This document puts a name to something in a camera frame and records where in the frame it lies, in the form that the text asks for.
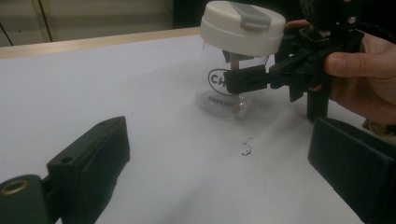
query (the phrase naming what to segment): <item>finger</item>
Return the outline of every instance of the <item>finger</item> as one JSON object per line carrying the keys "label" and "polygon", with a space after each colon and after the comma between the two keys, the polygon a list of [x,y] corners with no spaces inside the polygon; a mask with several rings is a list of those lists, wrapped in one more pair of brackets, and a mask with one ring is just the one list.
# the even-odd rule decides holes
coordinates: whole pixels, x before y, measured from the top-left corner
{"label": "finger", "polygon": [[393,57],[386,53],[341,53],[329,55],[325,71],[336,77],[390,77],[396,72]]}
{"label": "finger", "polygon": [[286,27],[293,27],[293,26],[303,26],[309,25],[309,22],[306,20],[298,20],[298,21],[289,21],[286,23]]}

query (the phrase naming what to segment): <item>human hand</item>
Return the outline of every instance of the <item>human hand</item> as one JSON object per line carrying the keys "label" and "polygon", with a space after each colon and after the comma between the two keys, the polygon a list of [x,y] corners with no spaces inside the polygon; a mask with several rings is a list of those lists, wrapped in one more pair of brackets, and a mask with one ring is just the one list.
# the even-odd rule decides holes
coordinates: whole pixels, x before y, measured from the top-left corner
{"label": "human hand", "polygon": [[[287,27],[307,24],[291,21]],[[361,49],[326,58],[324,69],[332,75],[330,98],[371,121],[396,124],[396,45],[365,34]]]}

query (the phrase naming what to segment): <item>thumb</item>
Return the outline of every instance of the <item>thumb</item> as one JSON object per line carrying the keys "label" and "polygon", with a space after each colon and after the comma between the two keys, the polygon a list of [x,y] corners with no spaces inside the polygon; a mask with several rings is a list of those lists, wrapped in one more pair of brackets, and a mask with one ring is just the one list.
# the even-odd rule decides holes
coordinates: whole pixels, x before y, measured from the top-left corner
{"label": "thumb", "polygon": [[381,53],[335,52],[326,58],[324,69],[336,77],[383,77],[396,71],[395,62],[388,61]]}

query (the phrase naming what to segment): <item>white table surface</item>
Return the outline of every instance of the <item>white table surface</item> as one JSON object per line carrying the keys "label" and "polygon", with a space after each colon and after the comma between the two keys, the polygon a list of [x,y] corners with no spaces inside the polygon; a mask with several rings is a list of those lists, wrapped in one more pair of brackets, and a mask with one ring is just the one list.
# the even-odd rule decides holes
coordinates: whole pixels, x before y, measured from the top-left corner
{"label": "white table surface", "polygon": [[[263,90],[246,119],[195,100],[198,35],[0,60],[0,182],[125,116],[131,161],[96,223],[361,223],[309,164],[305,99]],[[363,119],[331,103],[330,117]],[[251,154],[243,153],[251,148]]]}

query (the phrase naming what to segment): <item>black bracket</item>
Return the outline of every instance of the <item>black bracket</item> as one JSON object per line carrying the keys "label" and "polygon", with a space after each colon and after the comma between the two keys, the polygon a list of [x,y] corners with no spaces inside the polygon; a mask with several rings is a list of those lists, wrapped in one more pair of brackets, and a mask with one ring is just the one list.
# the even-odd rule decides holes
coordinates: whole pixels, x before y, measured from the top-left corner
{"label": "black bracket", "polygon": [[318,118],[308,159],[364,223],[396,223],[396,146]]}
{"label": "black bracket", "polygon": [[2,183],[0,223],[94,223],[129,159],[125,118],[105,120],[53,158],[43,180],[22,175]]}

